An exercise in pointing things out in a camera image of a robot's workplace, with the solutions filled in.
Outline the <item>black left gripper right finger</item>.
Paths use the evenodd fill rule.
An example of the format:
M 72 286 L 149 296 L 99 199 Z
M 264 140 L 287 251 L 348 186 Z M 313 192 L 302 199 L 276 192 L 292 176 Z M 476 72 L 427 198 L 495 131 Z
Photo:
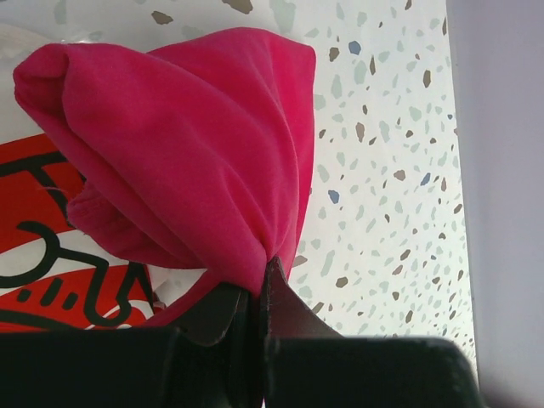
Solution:
M 344 337 L 266 266 L 260 298 L 268 407 L 480 407 L 471 366 L 437 337 Z

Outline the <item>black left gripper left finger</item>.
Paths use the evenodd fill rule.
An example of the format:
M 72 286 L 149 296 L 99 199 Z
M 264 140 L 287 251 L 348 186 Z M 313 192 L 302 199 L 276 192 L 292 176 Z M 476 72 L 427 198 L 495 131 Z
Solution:
M 1 336 L 3 407 L 255 407 L 250 296 L 220 285 L 172 323 Z

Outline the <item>magenta t shirt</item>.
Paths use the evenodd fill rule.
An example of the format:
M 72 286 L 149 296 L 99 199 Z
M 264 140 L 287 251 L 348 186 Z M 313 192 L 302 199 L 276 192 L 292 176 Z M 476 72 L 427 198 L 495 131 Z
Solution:
M 201 278 L 151 318 L 173 321 L 221 283 L 260 295 L 292 268 L 314 169 L 315 51 L 231 28 L 147 53 L 50 43 L 14 97 L 86 179 L 72 225 L 113 256 Z

